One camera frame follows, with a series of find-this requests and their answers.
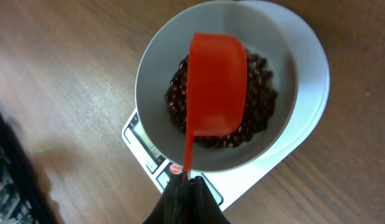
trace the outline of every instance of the red bean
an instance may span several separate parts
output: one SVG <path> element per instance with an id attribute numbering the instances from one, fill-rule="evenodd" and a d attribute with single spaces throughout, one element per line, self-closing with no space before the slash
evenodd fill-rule
<path id="1" fill-rule="evenodd" d="M 248 62 L 256 62 L 259 59 L 257 54 L 248 54 Z"/>
<path id="2" fill-rule="evenodd" d="M 183 132 L 186 132 L 187 125 L 188 62 L 188 55 L 180 61 L 179 69 L 165 94 L 171 120 Z M 204 147 L 238 147 L 243 142 L 252 140 L 255 133 L 267 129 L 267 121 L 274 112 L 277 92 L 266 87 L 267 79 L 273 76 L 271 71 L 262 70 L 266 63 L 265 58 L 256 54 L 247 56 L 247 95 L 240 126 L 225 136 L 198 136 L 195 138 L 197 142 Z"/>

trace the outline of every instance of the digital kitchen scale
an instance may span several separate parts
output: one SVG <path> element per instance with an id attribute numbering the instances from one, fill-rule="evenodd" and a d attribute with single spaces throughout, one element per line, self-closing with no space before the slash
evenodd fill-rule
<path id="1" fill-rule="evenodd" d="M 298 93 L 287 127 L 275 144 L 260 157 L 224 172 L 192 171 L 192 177 L 204 177 L 222 211 L 307 138 L 321 118 L 330 88 L 326 55 L 315 33 L 303 19 L 271 2 L 241 1 L 241 4 L 265 11 L 282 28 L 296 59 Z M 150 141 L 140 123 L 137 110 L 126 122 L 121 136 L 160 192 L 166 187 L 171 174 L 181 172 L 180 166 L 165 158 Z"/>

